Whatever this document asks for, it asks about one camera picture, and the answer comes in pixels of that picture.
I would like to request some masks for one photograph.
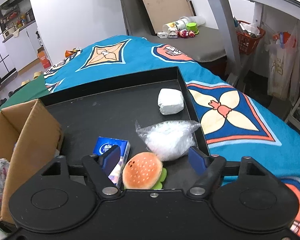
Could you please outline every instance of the kitchen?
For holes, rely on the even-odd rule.
[[[0,84],[38,63],[38,36],[30,0],[0,0]]]

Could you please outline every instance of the bed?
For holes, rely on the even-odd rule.
[[[293,190],[300,202],[300,135],[168,44],[123,35],[96,42],[50,67],[18,93],[33,92],[20,99],[16,93],[3,107],[95,80],[176,65],[192,94],[210,153],[232,161],[252,156]],[[300,209],[291,230],[300,236]]]

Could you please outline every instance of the tissue pack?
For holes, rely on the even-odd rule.
[[[115,184],[118,188],[121,186],[122,181],[122,171],[124,166],[126,165],[130,143],[126,140],[107,138],[107,137],[99,137],[96,143],[96,146],[93,150],[93,153],[96,155],[103,155],[107,150],[109,150],[112,146],[118,145],[120,147],[120,160],[116,167],[109,175],[109,179]]]

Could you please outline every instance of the black tray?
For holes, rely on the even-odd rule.
[[[158,107],[161,88],[180,90],[184,109],[162,115]],[[146,144],[135,132],[135,122],[146,127],[166,120],[199,122],[190,93],[178,67],[161,68],[94,81],[41,98],[48,111],[62,125],[64,142],[61,154],[69,165],[80,164],[91,154],[99,136],[128,140],[129,157],[146,151]],[[198,148],[209,155],[202,129],[195,132]],[[165,162],[168,176],[164,188],[188,190],[198,179],[187,156]]]

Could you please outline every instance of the hamburger plush toy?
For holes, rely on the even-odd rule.
[[[167,176],[167,170],[162,162],[151,152],[135,155],[126,164],[122,172],[125,188],[130,189],[162,189],[162,182]]]

